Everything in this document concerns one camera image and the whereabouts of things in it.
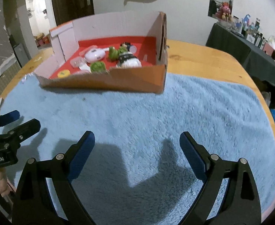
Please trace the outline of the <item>person left hand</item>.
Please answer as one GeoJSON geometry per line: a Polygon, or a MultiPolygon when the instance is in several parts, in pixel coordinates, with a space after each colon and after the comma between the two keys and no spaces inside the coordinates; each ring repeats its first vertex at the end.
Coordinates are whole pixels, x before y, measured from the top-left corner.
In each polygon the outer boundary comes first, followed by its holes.
{"type": "Polygon", "coordinates": [[[6,169],[0,168],[0,195],[2,197],[7,196],[10,193],[10,187],[8,185],[6,169]]]}

